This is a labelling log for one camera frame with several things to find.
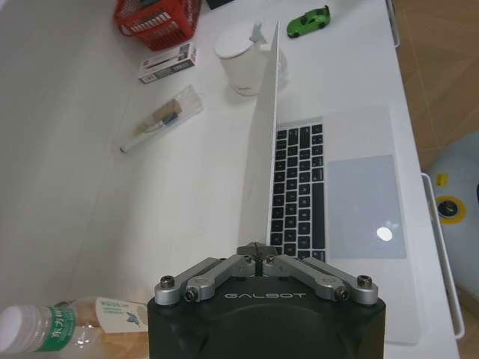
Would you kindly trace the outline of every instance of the laptop screen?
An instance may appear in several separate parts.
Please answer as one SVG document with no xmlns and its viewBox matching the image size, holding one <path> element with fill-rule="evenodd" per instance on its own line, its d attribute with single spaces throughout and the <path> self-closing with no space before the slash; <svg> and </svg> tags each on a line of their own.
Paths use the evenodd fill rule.
<svg viewBox="0 0 479 359">
<path fill-rule="evenodd" d="M 242 189 L 238 245 L 266 244 L 271 225 L 271 187 L 275 151 L 276 94 L 278 91 L 278 28 L 271 44 L 263 82 L 251 121 Z"/>
</svg>

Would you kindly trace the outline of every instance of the white bottle cap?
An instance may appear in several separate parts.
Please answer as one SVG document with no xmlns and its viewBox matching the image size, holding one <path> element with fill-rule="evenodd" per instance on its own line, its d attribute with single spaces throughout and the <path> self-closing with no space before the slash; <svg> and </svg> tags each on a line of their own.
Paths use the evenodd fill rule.
<svg viewBox="0 0 479 359">
<path fill-rule="evenodd" d="M 41 319 L 40 310 L 35 305 L 5 309 L 0 315 L 0 354 L 31 351 Z"/>
</svg>

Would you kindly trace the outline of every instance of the laptop keyboard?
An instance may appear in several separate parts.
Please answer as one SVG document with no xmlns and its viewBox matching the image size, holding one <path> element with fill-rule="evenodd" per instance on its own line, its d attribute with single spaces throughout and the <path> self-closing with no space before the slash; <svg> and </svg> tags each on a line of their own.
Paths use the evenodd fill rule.
<svg viewBox="0 0 479 359">
<path fill-rule="evenodd" d="M 270 244 L 279 254 L 325 260 L 323 126 L 276 132 Z"/>
</svg>

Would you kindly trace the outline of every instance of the red basket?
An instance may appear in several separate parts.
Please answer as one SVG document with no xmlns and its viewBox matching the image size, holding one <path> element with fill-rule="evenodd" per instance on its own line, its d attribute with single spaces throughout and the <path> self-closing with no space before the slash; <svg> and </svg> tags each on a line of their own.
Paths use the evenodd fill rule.
<svg viewBox="0 0 479 359">
<path fill-rule="evenodd" d="M 115 22 L 123 35 L 158 51 L 193 36 L 200 7 L 201 0 L 159 0 L 142 10 L 140 0 L 118 0 Z"/>
</svg>

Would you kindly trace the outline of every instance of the green label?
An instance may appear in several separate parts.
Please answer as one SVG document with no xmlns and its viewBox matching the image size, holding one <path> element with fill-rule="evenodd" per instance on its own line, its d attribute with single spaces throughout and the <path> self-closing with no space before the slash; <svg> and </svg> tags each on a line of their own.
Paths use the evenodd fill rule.
<svg viewBox="0 0 479 359">
<path fill-rule="evenodd" d="M 75 312 L 69 307 L 49 307 L 52 312 L 52 325 L 43 345 L 37 352 L 62 350 L 72 339 L 75 331 Z"/>
</svg>

